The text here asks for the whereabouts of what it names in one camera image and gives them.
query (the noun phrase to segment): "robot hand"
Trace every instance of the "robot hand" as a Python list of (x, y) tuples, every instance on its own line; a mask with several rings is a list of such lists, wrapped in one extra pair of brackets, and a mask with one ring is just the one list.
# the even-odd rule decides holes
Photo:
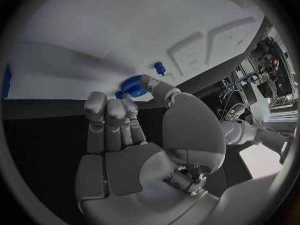
[(84, 104), (89, 120), (87, 151), (91, 154), (120, 151), (129, 145), (146, 143), (137, 119), (138, 106), (129, 94), (123, 99), (107, 99), (102, 92), (92, 92)]

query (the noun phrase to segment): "dark floor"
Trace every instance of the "dark floor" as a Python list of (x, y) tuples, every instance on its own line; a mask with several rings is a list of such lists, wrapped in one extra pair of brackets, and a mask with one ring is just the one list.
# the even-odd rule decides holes
[[(162, 145), (164, 108), (141, 110), (138, 119), (150, 142)], [(36, 196), (71, 225), (87, 224), (75, 200), (75, 176), (86, 154), (88, 122), (84, 116), (4, 121), (12, 156)], [(239, 149), (229, 148), (219, 171), (206, 188), (220, 196), (227, 187), (250, 179), (239, 158)]]

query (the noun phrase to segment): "blue plastic part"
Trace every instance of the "blue plastic part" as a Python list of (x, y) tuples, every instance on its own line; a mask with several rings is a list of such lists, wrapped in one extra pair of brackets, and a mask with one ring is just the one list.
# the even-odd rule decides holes
[(115, 93), (117, 99), (122, 99), (123, 94), (130, 93), (133, 98), (143, 96), (147, 92), (141, 87), (141, 75), (133, 76), (122, 83), (122, 90)]
[(157, 74), (165, 75), (166, 69), (161, 61), (158, 61), (154, 64)]
[(4, 73), (3, 87), (2, 87), (2, 98), (7, 99), (9, 96), (11, 86), (12, 72), (10, 66), (7, 65)]

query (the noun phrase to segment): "blue object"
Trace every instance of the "blue object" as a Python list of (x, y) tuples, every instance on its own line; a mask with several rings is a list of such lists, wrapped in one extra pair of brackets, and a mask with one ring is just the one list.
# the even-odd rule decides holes
[(2, 98), (7, 99), (10, 91), (11, 86), (11, 78), (12, 78), (12, 72), (10, 69), (10, 66), (7, 65), (5, 72), (4, 72), (4, 80), (3, 80), (3, 88), (2, 88)]
[(157, 74), (163, 76), (165, 75), (166, 69), (162, 62), (158, 61), (157, 63), (154, 64), (154, 67), (156, 69)]
[(122, 90), (115, 93), (117, 99), (122, 99), (123, 94), (129, 93), (133, 98), (143, 96), (147, 92), (141, 87), (141, 75), (133, 76), (122, 83)]

